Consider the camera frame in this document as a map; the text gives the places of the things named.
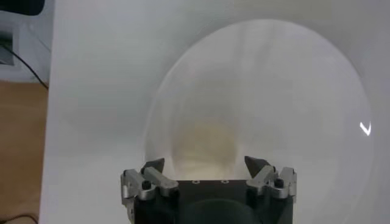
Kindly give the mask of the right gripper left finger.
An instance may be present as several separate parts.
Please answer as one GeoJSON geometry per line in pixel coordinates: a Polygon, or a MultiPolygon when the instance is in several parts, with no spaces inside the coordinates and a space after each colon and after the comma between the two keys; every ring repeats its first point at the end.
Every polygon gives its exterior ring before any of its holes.
{"type": "Polygon", "coordinates": [[[137,171],[124,170],[121,174],[121,204],[128,213],[135,212],[135,200],[153,200],[157,194],[165,198],[176,197],[179,193],[179,182],[163,175],[165,159],[147,161],[137,171]]]}

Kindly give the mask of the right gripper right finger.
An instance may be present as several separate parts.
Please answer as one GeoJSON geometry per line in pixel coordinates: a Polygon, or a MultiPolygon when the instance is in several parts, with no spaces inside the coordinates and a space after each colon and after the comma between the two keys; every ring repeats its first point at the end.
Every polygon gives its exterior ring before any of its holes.
{"type": "Polygon", "coordinates": [[[269,193],[272,198],[284,200],[297,197],[297,173],[291,167],[284,167],[279,172],[265,159],[245,156],[244,162],[251,175],[246,186],[253,190],[257,196],[269,193]]]}

